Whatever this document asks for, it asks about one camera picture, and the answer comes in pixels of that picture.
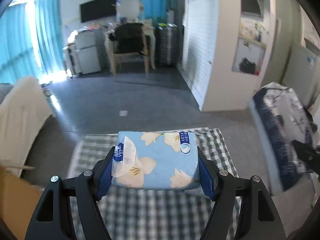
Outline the white mini fridge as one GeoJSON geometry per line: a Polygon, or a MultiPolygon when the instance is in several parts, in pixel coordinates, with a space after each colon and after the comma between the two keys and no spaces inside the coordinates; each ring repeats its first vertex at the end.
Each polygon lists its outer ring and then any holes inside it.
{"type": "Polygon", "coordinates": [[[76,54],[79,59],[81,74],[92,74],[101,71],[95,34],[91,30],[79,32],[75,36],[76,54]]]}

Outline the cardboard box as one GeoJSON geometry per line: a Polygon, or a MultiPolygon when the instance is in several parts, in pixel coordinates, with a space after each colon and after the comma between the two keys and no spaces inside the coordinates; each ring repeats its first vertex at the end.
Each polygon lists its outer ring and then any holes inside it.
{"type": "Polygon", "coordinates": [[[17,239],[24,239],[42,192],[1,167],[1,219],[17,239]]]}

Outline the checkered tablecloth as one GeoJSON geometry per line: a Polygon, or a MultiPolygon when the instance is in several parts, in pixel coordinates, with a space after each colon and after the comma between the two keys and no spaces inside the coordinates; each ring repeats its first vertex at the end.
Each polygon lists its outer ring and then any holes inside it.
{"type": "MultiPolygon", "coordinates": [[[[197,144],[207,159],[219,169],[238,177],[218,128],[193,128],[197,144]]],[[[68,177],[77,177],[93,169],[116,144],[116,134],[84,135],[76,145],[68,177]]],[[[236,197],[226,239],[233,239],[238,224],[241,199],[236,197]]],[[[152,191],[111,187],[98,207],[112,239],[200,239],[214,202],[202,189],[187,191],[152,191]]],[[[85,239],[76,199],[71,198],[73,224],[78,239],[85,239]]]]}

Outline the black television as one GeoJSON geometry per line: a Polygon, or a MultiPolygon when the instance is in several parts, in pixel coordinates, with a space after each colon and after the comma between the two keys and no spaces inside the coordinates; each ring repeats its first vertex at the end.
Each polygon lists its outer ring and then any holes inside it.
{"type": "Polygon", "coordinates": [[[92,0],[80,5],[81,22],[116,16],[117,0],[92,0]]]}

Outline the blue curtain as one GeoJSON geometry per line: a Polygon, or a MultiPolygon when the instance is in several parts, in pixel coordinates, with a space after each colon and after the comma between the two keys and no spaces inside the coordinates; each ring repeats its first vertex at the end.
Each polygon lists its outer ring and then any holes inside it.
{"type": "Polygon", "coordinates": [[[1,16],[1,82],[33,76],[39,83],[64,78],[60,0],[12,5],[1,16]]]}

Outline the blue floral tissue pack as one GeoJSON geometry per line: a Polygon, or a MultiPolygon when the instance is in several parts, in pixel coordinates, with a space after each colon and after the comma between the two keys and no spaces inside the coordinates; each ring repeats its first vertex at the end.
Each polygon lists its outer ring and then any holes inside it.
{"type": "Polygon", "coordinates": [[[200,185],[193,132],[120,131],[112,158],[112,184],[145,190],[188,190],[200,185]]]}

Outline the round white mirror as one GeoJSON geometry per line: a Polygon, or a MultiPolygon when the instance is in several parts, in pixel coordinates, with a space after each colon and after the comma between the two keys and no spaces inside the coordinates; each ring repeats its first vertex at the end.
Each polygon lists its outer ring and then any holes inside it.
{"type": "Polygon", "coordinates": [[[140,14],[140,1],[121,0],[117,6],[117,12],[120,17],[137,18],[140,14]]]}

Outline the wooden chair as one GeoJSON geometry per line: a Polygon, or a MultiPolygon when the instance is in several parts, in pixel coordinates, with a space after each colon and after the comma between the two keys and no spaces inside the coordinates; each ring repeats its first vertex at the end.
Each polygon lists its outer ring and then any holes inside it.
{"type": "Polygon", "coordinates": [[[117,63],[120,63],[122,57],[135,54],[142,57],[145,74],[149,75],[149,51],[143,29],[142,23],[126,23],[107,35],[113,75],[116,75],[117,63]]]}

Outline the black suitcase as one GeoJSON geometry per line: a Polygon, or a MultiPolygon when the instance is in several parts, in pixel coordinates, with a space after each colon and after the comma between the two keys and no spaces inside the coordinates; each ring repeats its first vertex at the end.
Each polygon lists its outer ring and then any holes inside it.
{"type": "Polygon", "coordinates": [[[155,30],[156,61],[159,65],[173,65],[178,59],[178,26],[158,23],[155,30]]]}

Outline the bed with beige cover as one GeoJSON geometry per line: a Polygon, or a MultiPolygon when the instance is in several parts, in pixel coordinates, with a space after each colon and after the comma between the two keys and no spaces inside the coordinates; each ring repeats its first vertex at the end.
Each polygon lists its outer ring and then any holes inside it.
{"type": "Polygon", "coordinates": [[[29,151],[53,111],[33,76],[19,79],[1,103],[1,164],[20,177],[29,151]]]}

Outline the black backpack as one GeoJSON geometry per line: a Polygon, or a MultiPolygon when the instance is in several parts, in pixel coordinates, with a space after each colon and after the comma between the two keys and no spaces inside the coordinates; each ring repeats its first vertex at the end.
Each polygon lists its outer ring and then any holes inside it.
{"type": "Polygon", "coordinates": [[[145,55],[142,27],[142,23],[126,23],[116,27],[115,31],[108,36],[111,41],[117,43],[114,52],[145,55]]]}

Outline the white drawer cabinet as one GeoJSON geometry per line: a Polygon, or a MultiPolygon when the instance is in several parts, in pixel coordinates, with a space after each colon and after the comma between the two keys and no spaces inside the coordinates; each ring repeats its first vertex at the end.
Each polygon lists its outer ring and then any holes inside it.
{"type": "Polygon", "coordinates": [[[71,75],[81,74],[78,50],[75,43],[67,44],[63,51],[65,53],[67,68],[71,71],[71,75]]]}

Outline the white dressing table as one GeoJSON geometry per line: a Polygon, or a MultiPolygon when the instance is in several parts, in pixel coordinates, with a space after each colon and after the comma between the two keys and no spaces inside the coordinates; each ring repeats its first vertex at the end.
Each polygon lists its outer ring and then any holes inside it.
{"type": "MultiPolygon", "coordinates": [[[[152,26],[153,21],[151,18],[147,18],[142,20],[143,26],[143,34],[146,39],[146,45],[148,46],[148,58],[150,68],[153,70],[156,69],[155,65],[155,50],[156,50],[156,37],[155,37],[155,28],[152,26]]],[[[113,42],[109,39],[109,35],[114,32],[114,28],[108,30],[104,33],[105,35],[105,50],[110,62],[110,72],[114,75],[117,73],[117,64],[120,63],[120,56],[114,55],[114,51],[116,49],[116,42],[113,42]]]]}

